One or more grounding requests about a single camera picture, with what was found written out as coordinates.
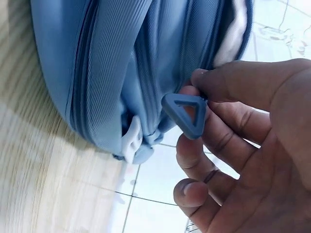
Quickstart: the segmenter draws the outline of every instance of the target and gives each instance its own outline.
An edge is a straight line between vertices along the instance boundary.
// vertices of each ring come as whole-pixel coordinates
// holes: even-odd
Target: white plastic buckle
[[[132,164],[135,153],[142,144],[142,129],[139,116],[134,116],[127,133],[122,137],[122,154]]]

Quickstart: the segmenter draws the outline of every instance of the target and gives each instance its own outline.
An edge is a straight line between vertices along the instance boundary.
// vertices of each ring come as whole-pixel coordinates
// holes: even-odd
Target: ribbed fabric
[[[251,0],[239,58],[251,27]],[[122,156],[121,137],[139,116],[153,153],[173,122],[161,99],[196,68],[212,69],[234,21],[228,0],[31,0],[38,53],[53,102],[73,130]]]

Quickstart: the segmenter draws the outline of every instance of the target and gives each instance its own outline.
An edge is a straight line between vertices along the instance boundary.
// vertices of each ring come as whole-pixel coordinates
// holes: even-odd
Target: blue fabric
[[[252,3],[247,30],[251,28]],[[196,68],[212,69],[233,20],[228,0],[31,0],[37,49],[51,98],[70,127],[117,157],[138,115],[143,143],[135,163],[174,123],[161,99]]]

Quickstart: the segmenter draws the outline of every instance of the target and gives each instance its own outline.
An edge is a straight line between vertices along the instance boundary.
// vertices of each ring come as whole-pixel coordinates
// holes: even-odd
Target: triangular zipper pull
[[[183,108],[185,106],[191,106],[195,109],[193,122]],[[164,111],[180,127],[184,135],[191,140],[197,139],[203,134],[206,106],[206,100],[200,96],[166,94],[162,98]]]

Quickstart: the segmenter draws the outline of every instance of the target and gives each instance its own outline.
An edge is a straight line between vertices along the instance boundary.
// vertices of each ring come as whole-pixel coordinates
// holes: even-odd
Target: wooden surface
[[[28,0],[0,0],[0,233],[106,232],[120,169],[54,108]]]

